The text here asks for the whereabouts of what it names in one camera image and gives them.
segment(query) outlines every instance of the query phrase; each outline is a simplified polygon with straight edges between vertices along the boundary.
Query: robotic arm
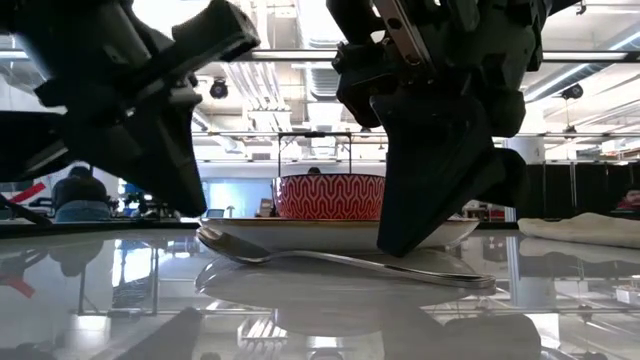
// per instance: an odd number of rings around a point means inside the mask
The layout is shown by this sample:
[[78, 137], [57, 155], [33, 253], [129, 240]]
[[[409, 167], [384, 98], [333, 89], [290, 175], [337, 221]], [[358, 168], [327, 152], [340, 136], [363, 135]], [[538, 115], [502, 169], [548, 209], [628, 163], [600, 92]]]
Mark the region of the robotic arm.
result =
[[540, 68], [542, 27], [576, 2], [327, 0], [348, 41], [333, 61], [337, 97], [389, 138], [381, 250], [405, 255], [471, 199], [526, 198], [526, 164], [492, 136], [519, 131], [519, 88]]
[[35, 178], [82, 160], [166, 199], [206, 210], [191, 142], [193, 72], [259, 44], [253, 24], [224, 0], [175, 26], [171, 40], [142, 23], [128, 0], [9, 0], [0, 30], [13, 34], [46, 82], [55, 113], [4, 112], [0, 181]]
[[[389, 137], [379, 247], [402, 256], [476, 198], [514, 206], [525, 164], [492, 136], [515, 135], [519, 91], [542, 61], [547, 16], [579, 0], [327, 0], [347, 44], [333, 66], [338, 99]], [[63, 115], [3, 112], [0, 181], [35, 178], [83, 160], [165, 199], [206, 210], [190, 123], [201, 98], [193, 71], [259, 44], [237, 7], [213, 0], [173, 29], [136, 18], [131, 0], [6, 0], [0, 32], [17, 37]], [[384, 31], [375, 43], [371, 33]], [[29, 132], [29, 139], [16, 133]]]

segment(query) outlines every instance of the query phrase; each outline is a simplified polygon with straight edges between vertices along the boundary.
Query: security camera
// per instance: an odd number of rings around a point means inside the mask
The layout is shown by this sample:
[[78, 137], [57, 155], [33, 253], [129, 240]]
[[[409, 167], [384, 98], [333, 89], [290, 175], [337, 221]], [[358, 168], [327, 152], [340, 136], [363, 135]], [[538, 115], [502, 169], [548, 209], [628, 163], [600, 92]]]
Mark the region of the security camera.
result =
[[209, 90], [209, 94], [214, 99], [224, 99], [229, 95], [229, 88], [227, 87], [227, 81], [224, 78], [215, 78], [213, 85]]
[[580, 84], [571, 85], [560, 93], [560, 96], [565, 100], [580, 99], [582, 95], [584, 95], [584, 89]]

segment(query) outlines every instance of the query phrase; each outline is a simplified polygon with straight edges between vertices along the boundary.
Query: black cable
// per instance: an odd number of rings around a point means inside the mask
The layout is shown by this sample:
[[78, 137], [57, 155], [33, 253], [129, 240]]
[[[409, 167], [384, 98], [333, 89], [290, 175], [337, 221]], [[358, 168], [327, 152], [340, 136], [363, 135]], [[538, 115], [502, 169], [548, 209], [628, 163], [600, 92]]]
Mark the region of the black cable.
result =
[[25, 208], [20, 204], [12, 203], [2, 194], [0, 194], [0, 205], [6, 206], [14, 215], [25, 218], [36, 225], [51, 225], [51, 220]]

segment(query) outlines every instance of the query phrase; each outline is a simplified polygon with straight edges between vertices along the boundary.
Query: metal spoon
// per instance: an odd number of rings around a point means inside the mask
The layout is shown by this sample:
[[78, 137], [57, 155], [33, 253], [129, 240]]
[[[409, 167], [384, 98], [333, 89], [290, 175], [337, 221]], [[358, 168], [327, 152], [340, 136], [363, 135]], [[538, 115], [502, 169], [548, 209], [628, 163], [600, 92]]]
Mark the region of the metal spoon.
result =
[[486, 289], [494, 287], [496, 282], [495, 277], [490, 275], [421, 271], [315, 251], [293, 250], [272, 253], [253, 243], [238, 239], [229, 234], [218, 234], [206, 227], [199, 228], [197, 236], [198, 239], [200, 239], [200, 241], [209, 249], [241, 264], [259, 265], [280, 257], [307, 257], [374, 270], [430, 284], [454, 286], [466, 289]]

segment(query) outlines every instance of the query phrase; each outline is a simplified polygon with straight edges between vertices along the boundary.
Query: metal rail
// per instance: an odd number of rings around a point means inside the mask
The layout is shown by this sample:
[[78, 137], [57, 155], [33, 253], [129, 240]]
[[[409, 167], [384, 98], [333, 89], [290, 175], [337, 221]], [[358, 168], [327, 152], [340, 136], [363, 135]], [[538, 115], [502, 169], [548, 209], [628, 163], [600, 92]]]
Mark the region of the metal rail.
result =
[[[321, 132], [321, 131], [300, 131], [300, 132], [251, 132], [251, 131], [215, 131], [215, 132], [194, 132], [194, 137], [208, 137], [208, 136], [232, 136], [232, 137], [266, 137], [277, 138], [287, 136], [300, 136], [309, 138], [320, 138], [325, 136], [351, 136], [351, 137], [387, 137], [384, 132]], [[520, 133], [516, 134], [517, 138], [640, 138], [640, 132], [602, 132], [602, 133], [560, 133], [560, 132], [546, 132], [546, 133]]]
[[[335, 50], [269, 49], [253, 50], [237, 62], [331, 62]], [[545, 51], [543, 62], [561, 64], [637, 64], [640, 51]], [[20, 49], [0, 49], [0, 61], [30, 61]]]
[[[217, 163], [217, 164], [277, 164], [278, 160], [252, 160], [252, 159], [228, 159], [228, 158], [208, 158], [208, 159], [197, 159], [198, 163]], [[318, 158], [302, 158], [302, 159], [286, 159], [281, 160], [283, 164], [296, 164], [296, 163], [304, 163], [306, 165], [312, 165], [314, 163], [317, 164], [326, 164], [326, 163], [344, 163], [349, 160], [345, 159], [335, 159], [335, 158], [326, 158], [326, 159], [318, 159]], [[353, 159], [352, 164], [384, 164], [386, 160], [384, 159]], [[532, 162], [529, 165], [572, 165], [572, 164], [613, 164], [613, 165], [627, 165], [627, 164], [636, 164], [640, 163], [640, 159], [620, 159], [620, 160], [598, 160], [598, 159], [584, 159], [584, 160], [544, 160], [538, 162]]]
[[[352, 173], [353, 171], [353, 153], [352, 153], [352, 148], [353, 148], [353, 134], [350, 132], [321, 132], [321, 131], [308, 131], [308, 132], [302, 132], [302, 131], [296, 131], [296, 132], [281, 132], [281, 133], [276, 133], [277, 137], [278, 137], [278, 177], [282, 176], [282, 150], [284, 150], [289, 144], [291, 144], [291, 142], [293, 142], [293, 140], [295, 140], [295, 138], [297, 137], [304, 137], [307, 139], [318, 139], [318, 138], [324, 138], [327, 136], [332, 136], [332, 137], [339, 137], [339, 136], [344, 136], [347, 139], [349, 139], [349, 174]], [[282, 147], [282, 138], [291, 138], [289, 141], [287, 141], [284, 145], [284, 148]]]
[[[246, 310], [246, 309], [197, 309], [204, 315], [225, 315], [225, 316], [270, 316], [273, 312], [269, 309], [265, 310]], [[500, 309], [433, 309], [423, 307], [422, 310], [431, 315], [507, 315], [507, 314], [560, 314], [560, 315], [580, 315], [580, 314], [640, 314], [637, 308], [600, 308], [600, 309], [579, 309], [579, 308], [537, 308], [537, 309], [518, 309], [518, 308], [500, 308]], [[156, 314], [147, 310], [139, 313], [139, 316], [171, 316], [179, 314], [179, 310], [159, 310]], [[78, 314], [79, 316], [108, 316], [105, 311]]]

